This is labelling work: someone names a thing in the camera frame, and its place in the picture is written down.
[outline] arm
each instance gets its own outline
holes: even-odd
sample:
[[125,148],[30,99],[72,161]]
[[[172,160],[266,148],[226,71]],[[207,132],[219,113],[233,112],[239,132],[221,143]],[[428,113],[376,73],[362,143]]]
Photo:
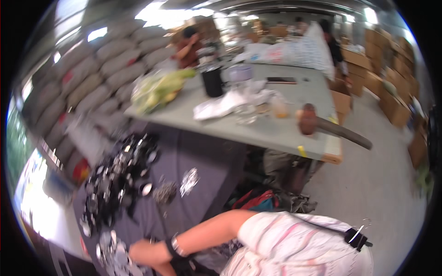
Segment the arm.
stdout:
[[[243,223],[257,212],[231,210],[219,214],[178,235],[176,240],[181,250],[192,254],[235,238]],[[150,244],[140,240],[129,249],[129,256],[134,262],[153,267],[164,265],[172,259],[164,241]]]

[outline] plastic bag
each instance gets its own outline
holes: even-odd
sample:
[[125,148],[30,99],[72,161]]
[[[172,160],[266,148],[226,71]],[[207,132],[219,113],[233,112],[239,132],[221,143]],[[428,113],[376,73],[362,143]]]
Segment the plastic bag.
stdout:
[[185,78],[193,78],[194,69],[170,71],[156,70],[135,81],[131,102],[137,113],[150,113],[164,107],[177,96],[183,88]]

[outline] white cloth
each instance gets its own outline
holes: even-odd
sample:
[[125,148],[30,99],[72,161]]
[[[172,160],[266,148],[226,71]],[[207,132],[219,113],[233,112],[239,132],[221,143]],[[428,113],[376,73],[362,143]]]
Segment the white cloth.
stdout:
[[231,258],[220,276],[370,276],[370,249],[361,252],[338,233],[317,228],[304,220],[346,231],[350,225],[337,219],[287,212],[262,212],[249,218],[238,232],[244,247]]

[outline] table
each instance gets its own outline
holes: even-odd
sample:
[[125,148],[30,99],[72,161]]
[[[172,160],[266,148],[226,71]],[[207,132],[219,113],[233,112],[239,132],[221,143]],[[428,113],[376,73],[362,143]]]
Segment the table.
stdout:
[[[139,199],[134,213],[139,225],[122,210],[113,229],[128,246],[147,236],[159,240],[171,238],[175,233],[183,233],[219,214],[242,175],[246,156],[246,145],[238,142],[154,123],[148,124],[147,131],[160,136],[160,155],[149,175],[154,188],[159,187],[161,175],[165,181],[180,185],[185,172],[192,168],[197,168],[200,180],[183,198],[177,191],[167,206],[157,206],[150,195]],[[83,214],[85,198],[86,191],[82,186],[73,201],[77,222]],[[107,276],[95,256],[100,235],[88,238],[81,227],[80,232],[95,268],[102,276]]]
[[[250,125],[236,124],[236,116],[230,114],[220,119],[195,121],[193,108],[206,101],[200,75],[187,80],[177,98],[165,108],[152,114],[137,114],[129,107],[124,114],[144,121],[151,121],[174,128],[203,133],[223,139],[271,148],[313,160],[339,164],[342,162],[341,138],[323,132],[305,136],[298,130],[294,114],[306,103],[316,107],[317,116],[337,121],[335,105],[321,71],[283,65],[252,64],[255,80],[267,77],[293,77],[298,84],[268,84],[267,88],[280,91],[293,104],[288,105],[289,118],[260,117]],[[227,80],[227,71],[223,79]]]

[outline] person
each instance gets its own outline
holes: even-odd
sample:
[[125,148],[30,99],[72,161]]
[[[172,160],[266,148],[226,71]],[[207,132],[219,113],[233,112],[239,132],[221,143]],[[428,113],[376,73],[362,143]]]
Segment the person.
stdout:
[[369,247],[358,252],[344,237],[321,226],[346,231],[350,225],[336,219],[289,212],[231,210],[176,236],[150,243],[140,240],[129,257],[163,276],[175,276],[172,254],[188,256],[237,238],[243,247],[230,258],[220,275],[352,275],[373,274]]
[[194,27],[189,26],[183,30],[183,38],[177,45],[175,58],[179,62],[180,68],[195,67],[198,65],[196,51],[202,48],[199,34]]
[[305,31],[309,28],[309,25],[300,16],[296,18],[296,28],[299,34],[304,35]]
[[319,25],[324,32],[324,39],[330,49],[331,57],[333,59],[333,65],[335,67],[337,65],[340,66],[342,75],[344,76],[344,80],[347,84],[353,84],[351,79],[348,77],[347,63],[344,61],[344,57],[342,56],[341,46],[336,41],[335,37],[330,33],[330,23],[326,19],[322,19],[319,22]]

